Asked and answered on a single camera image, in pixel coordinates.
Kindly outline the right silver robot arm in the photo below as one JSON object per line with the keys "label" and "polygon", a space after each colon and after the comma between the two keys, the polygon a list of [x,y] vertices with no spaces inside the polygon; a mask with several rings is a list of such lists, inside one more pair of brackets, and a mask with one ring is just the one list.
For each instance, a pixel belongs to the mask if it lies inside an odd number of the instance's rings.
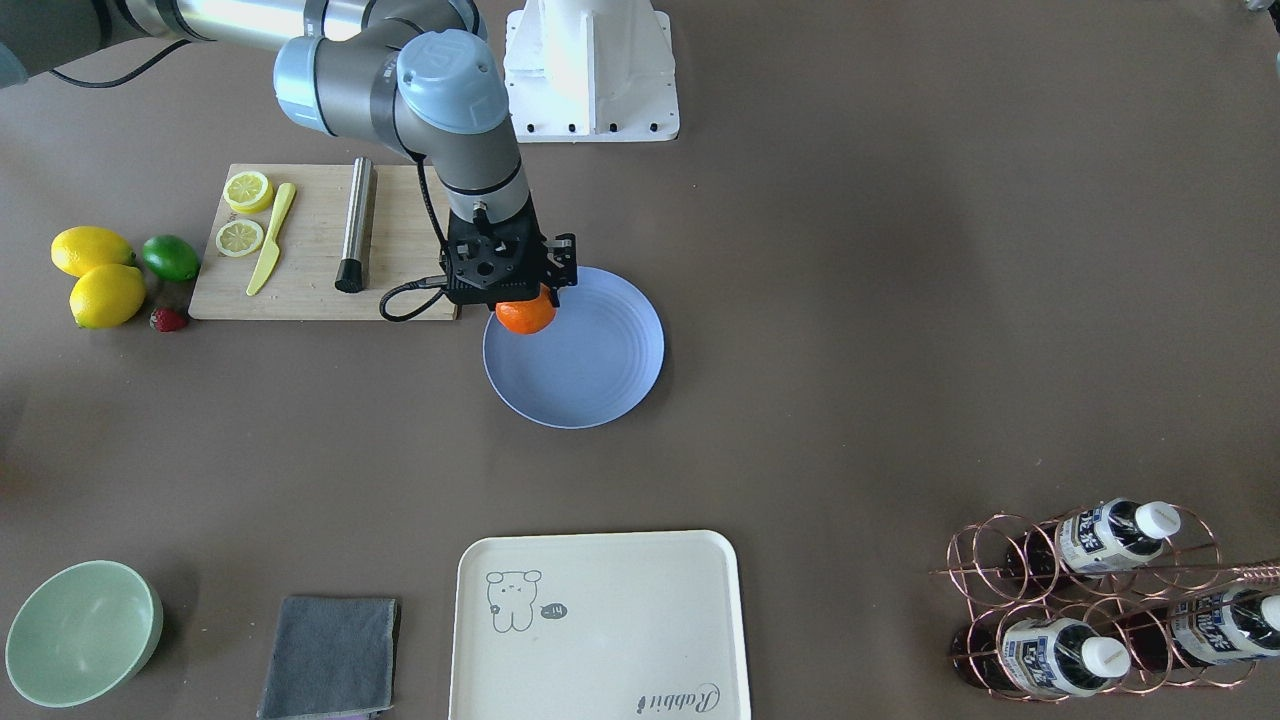
{"label": "right silver robot arm", "polygon": [[133,38],[273,50],[298,126],[433,165],[451,204],[433,223],[439,275],[403,284],[458,306],[541,300],[575,286],[575,237],[538,225],[509,96],[471,1],[5,1],[3,85]]}

